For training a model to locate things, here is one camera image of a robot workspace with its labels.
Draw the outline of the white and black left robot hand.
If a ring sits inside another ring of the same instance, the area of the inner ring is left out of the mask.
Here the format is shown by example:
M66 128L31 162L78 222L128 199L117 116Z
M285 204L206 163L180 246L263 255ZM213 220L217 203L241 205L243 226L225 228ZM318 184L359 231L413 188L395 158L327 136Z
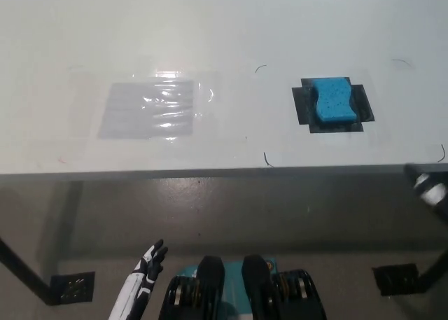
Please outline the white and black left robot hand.
M140 320L151 298L156 280L163 271L167 247L162 239L154 243L127 276L109 320Z

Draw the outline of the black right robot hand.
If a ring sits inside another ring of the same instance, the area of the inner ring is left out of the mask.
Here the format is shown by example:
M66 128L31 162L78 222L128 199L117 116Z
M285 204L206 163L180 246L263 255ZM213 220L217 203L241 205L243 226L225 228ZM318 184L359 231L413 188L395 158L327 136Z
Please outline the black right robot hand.
M416 196L440 218L447 220L447 173L424 172L415 164L406 164L404 173Z

